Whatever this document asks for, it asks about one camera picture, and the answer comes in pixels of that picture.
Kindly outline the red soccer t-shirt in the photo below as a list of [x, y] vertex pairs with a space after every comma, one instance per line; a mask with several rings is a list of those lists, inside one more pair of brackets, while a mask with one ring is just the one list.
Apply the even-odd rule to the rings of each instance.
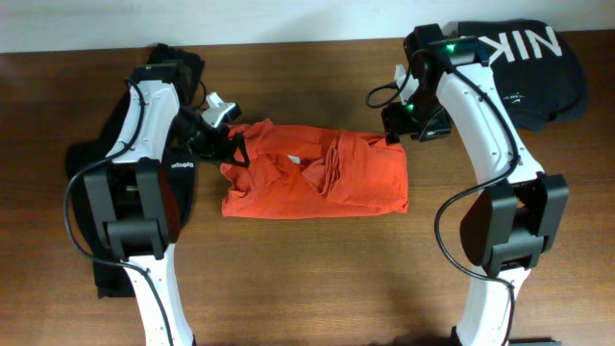
[[310, 219], [405, 213], [406, 152], [375, 133], [276, 125], [233, 125], [250, 164], [223, 164], [231, 186], [226, 217]]

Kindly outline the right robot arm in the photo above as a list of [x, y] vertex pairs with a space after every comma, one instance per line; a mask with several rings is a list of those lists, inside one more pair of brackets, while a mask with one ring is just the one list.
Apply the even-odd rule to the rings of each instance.
[[408, 68], [397, 68], [396, 92], [380, 105], [387, 143], [456, 129], [477, 180], [446, 200], [433, 221], [440, 251], [470, 278], [450, 342], [509, 345], [519, 290], [554, 245], [569, 187], [520, 139], [477, 37], [447, 38], [439, 25], [422, 25], [404, 49]]

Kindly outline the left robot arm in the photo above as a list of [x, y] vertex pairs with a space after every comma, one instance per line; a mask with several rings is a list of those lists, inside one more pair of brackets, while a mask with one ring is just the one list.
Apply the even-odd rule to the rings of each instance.
[[97, 236], [113, 255], [108, 264], [130, 280], [149, 345], [196, 342], [175, 272], [182, 221], [165, 149], [176, 138], [186, 153], [175, 168], [197, 161], [250, 163], [243, 136], [231, 135], [228, 126], [240, 114], [238, 105], [210, 93], [207, 109], [191, 107], [190, 78], [179, 60], [136, 67], [126, 79], [129, 107], [115, 143], [76, 175], [85, 183]]

